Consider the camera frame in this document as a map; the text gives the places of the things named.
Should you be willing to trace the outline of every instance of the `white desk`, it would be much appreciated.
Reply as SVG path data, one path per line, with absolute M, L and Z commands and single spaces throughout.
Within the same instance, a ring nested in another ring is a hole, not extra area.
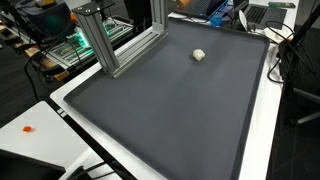
M 267 2 L 268 1 L 265 0 L 256 0 L 251 3 L 267 5 Z M 292 0 L 291 2 L 295 3 L 296 6 L 298 6 L 299 4 L 298 0 Z M 292 28 L 294 27 L 297 8 L 288 9 L 287 16 L 285 18 L 284 23 Z M 262 71 L 262 76 L 260 79 L 259 89 L 256 97 L 256 103 L 252 114 L 247 144 L 239 177 L 239 179 L 241 180 L 262 180 L 266 177 L 281 97 L 281 86 L 279 84 L 270 82 L 266 77 L 270 66 L 275 63 L 275 54 L 276 48 L 274 45 L 271 45 Z M 164 179 L 162 175 L 146 165 L 143 161 L 134 156 L 117 141 L 115 141 L 109 135 L 93 125 L 89 120 L 87 120 L 85 117 L 83 117 L 63 101 L 64 96 L 66 96 L 70 91 L 72 91 L 79 84 L 84 82 L 100 69 L 100 65 L 98 63 L 95 64 L 90 69 L 86 70 L 78 77 L 52 93 L 50 96 L 51 99 L 53 99 L 88 133 L 90 133 L 92 137 L 94 137 L 136 178 L 138 178 L 139 180 Z
M 31 126 L 31 132 L 23 132 Z M 31 157 L 65 168 L 66 179 L 79 166 L 84 169 L 103 160 L 74 132 L 66 122 L 45 102 L 39 102 L 0 129 L 0 149 Z M 97 177 L 113 170 L 103 165 L 91 172 Z M 101 178 L 120 180 L 117 174 Z

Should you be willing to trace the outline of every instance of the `metal bracket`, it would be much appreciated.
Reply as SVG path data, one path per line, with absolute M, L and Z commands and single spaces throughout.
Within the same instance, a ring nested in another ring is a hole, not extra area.
M 72 11 L 76 15 L 102 69 L 110 73 L 114 78 L 118 78 L 166 37 L 168 28 L 167 1 L 150 0 L 153 21 L 151 30 L 141 33 L 135 38 L 134 42 L 130 41 L 132 45 L 117 51 L 117 56 L 112 49 L 110 39 L 100 17 L 100 12 L 109 7 L 112 1 L 104 0 L 102 2 L 103 7 L 92 5 L 94 2 L 91 2 L 91 5 L 84 5 L 86 8 L 83 8 L 84 6 L 78 7 Z

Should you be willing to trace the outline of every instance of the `white table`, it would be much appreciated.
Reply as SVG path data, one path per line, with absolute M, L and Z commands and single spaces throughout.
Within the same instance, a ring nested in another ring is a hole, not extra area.
M 22 131 L 31 126 L 31 132 Z M 79 166 L 84 169 L 103 160 L 46 103 L 39 102 L 0 129 L 0 149 L 65 168 L 67 179 Z M 97 177 L 113 170 L 103 165 L 88 174 Z M 102 180 L 120 180 L 117 174 Z
M 291 0 L 291 2 L 295 3 L 298 8 L 298 0 Z M 267 5 L 268 1 L 255 0 L 251 3 Z M 287 16 L 284 21 L 285 24 L 289 25 L 292 28 L 294 27 L 297 8 L 288 9 Z M 247 144 L 239 177 L 239 179 L 241 180 L 262 180 L 266 177 L 282 91 L 281 85 L 272 83 L 267 79 L 267 72 L 269 68 L 275 63 L 276 52 L 276 47 L 274 45 L 271 45 L 263 67 L 254 111 L 252 114 Z M 80 126 L 82 126 L 93 138 L 95 138 L 136 178 L 138 178 L 139 180 L 164 179 L 161 174 L 159 174 L 139 158 L 134 156 L 117 141 L 112 139 L 108 134 L 93 125 L 89 120 L 87 120 L 85 117 L 83 117 L 63 101 L 63 98 L 70 91 L 72 91 L 74 88 L 76 88 L 78 85 L 91 77 L 100 69 L 100 65 L 98 63 L 95 64 L 90 69 L 86 70 L 78 77 L 52 93 L 50 96 L 51 99 L 53 99 Z

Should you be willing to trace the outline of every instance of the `dark gray mat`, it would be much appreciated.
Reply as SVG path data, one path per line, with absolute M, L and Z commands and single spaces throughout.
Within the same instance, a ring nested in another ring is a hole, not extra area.
M 169 179 L 237 179 L 268 46 L 171 20 L 169 36 L 123 76 L 98 72 L 65 100 Z

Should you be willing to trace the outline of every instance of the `white ball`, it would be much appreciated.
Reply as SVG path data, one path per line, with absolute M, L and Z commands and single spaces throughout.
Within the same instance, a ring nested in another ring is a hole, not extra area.
M 193 51 L 193 57 L 197 61 L 201 61 L 205 56 L 206 56 L 206 54 L 201 49 L 196 49 Z

